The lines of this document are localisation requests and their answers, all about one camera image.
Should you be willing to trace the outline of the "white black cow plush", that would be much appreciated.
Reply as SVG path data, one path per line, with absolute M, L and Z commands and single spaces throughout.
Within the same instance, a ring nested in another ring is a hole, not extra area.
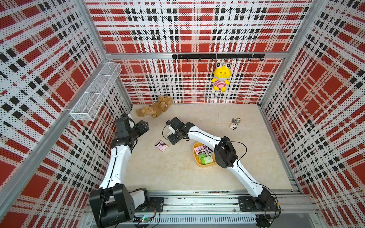
M 232 130 L 235 130 L 235 129 L 237 129 L 237 124 L 236 123 L 231 123 L 231 125 L 230 125 L 230 128 L 232 129 Z

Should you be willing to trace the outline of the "yellow frog plush striped shirt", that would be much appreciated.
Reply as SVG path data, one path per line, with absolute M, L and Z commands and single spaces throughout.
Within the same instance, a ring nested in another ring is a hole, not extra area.
M 231 63 L 217 63 L 215 71 L 213 73 L 214 78 L 212 79 L 213 88 L 215 91 L 225 92 L 227 85 L 230 84 L 228 79 L 232 76 Z

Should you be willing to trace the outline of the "green tissue pack front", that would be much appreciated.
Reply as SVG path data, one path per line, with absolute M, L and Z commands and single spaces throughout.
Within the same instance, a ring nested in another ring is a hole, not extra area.
M 214 163 L 213 156 L 205 156 L 201 158 L 202 165 L 208 165 Z

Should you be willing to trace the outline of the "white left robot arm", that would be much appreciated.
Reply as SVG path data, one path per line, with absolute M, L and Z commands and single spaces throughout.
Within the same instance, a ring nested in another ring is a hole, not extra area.
M 149 208 L 145 188 L 129 191 L 124 185 L 126 169 L 138 138 L 149 130 L 148 123 L 135 123 L 128 114 L 115 121 L 116 139 L 111 142 L 111 158 L 99 189 L 92 191 L 89 204 L 98 228 L 131 221 L 137 209 Z

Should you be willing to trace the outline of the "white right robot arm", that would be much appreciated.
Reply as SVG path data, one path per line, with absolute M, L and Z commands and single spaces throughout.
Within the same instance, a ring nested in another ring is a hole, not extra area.
M 268 187 L 258 183 L 245 169 L 237 156 L 233 141 L 228 137 L 213 136 L 194 124 L 181 122 L 177 117 L 166 122 L 171 131 L 167 139 L 173 144 L 180 140 L 195 140 L 214 150 L 216 163 L 223 169 L 229 170 L 248 191 L 248 197 L 239 197 L 242 212 L 281 212 L 280 203 Z

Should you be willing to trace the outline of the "brown teddy bear plush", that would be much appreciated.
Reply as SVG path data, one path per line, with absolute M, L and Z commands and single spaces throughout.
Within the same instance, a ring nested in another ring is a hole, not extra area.
M 170 96 L 159 96 L 157 102 L 136 110 L 136 114 L 138 117 L 152 116 L 157 118 L 169 109 L 173 101 L 173 98 Z

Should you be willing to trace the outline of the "fox figure keychain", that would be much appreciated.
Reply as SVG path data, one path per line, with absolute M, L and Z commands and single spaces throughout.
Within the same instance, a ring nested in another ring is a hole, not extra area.
M 238 117 L 238 118 L 233 118 L 232 119 L 232 123 L 233 124 L 236 124 L 236 125 L 240 125 L 240 122 L 241 122 L 241 119 Z

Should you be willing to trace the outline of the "black hook rail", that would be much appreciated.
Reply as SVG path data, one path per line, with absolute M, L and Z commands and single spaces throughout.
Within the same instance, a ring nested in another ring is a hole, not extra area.
M 262 60 L 265 58 L 264 53 L 259 54 L 173 54 L 173 59 L 185 59 L 185 60 L 191 60 L 191 59 L 259 59 Z

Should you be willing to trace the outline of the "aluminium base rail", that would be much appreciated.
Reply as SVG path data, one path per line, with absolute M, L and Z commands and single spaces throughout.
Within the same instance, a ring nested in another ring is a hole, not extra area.
M 298 190 L 279 190 L 275 195 L 281 212 L 242 212 L 239 197 L 248 197 L 241 191 L 152 191 L 154 208 L 137 212 L 136 217 L 153 217 L 149 223 L 132 221 L 118 224 L 122 227 L 255 227 L 262 228 L 322 228 L 317 206 L 311 196 Z

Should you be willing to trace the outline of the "small electronics board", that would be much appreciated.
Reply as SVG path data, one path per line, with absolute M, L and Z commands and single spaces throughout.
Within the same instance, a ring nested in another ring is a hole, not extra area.
M 151 222 L 151 220 L 153 219 L 153 217 L 134 217 L 133 222 L 140 224 L 140 223 L 149 223 Z

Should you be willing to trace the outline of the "yellow plastic storage tray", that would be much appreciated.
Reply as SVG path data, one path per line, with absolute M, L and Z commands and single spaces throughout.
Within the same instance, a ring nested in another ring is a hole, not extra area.
M 198 164 L 198 166 L 200 166 L 200 167 L 209 167 L 209 166 L 217 165 L 216 158 L 215 158 L 215 155 L 214 155 L 214 154 L 212 155 L 212 156 L 213 156 L 213 159 L 214 159 L 214 163 L 212 163 L 212 164 L 208 164 L 208 165 L 202 165 L 201 159 L 199 159 L 199 158 L 196 156 L 195 152 L 194 152 L 194 148 L 195 148 L 195 147 L 197 147 L 197 146 L 199 146 L 199 145 L 202 145 L 202 143 L 200 143 L 200 142 L 196 142 L 196 143 L 194 144 L 194 146 L 193 146 L 193 154 L 194 154 L 194 158 L 195 158 L 195 161 L 196 161 L 196 163 Z

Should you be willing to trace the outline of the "pink cartoon tissue pack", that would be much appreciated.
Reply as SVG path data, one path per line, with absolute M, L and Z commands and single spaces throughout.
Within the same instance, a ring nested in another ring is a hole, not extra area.
M 213 155 L 214 154 L 214 150 L 212 150 L 208 146 L 204 146 L 204 147 L 205 147 L 207 156 L 210 156 L 210 155 Z
M 156 143 L 155 147 L 156 147 L 158 150 L 160 150 L 161 152 L 165 152 L 165 151 L 167 150 L 167 148 L 168 148 L 168 145 L 167 145 L 165 142 L 163 142 L 162 140 L 159 140 L 159 141 Z
M 202 145 L 195 147 L 194 152 L 195 152 L 196 156 L 201 156 L 203 154 L 206 154 L 207 151 L 206 151 L 205 145 L 202 144 Z

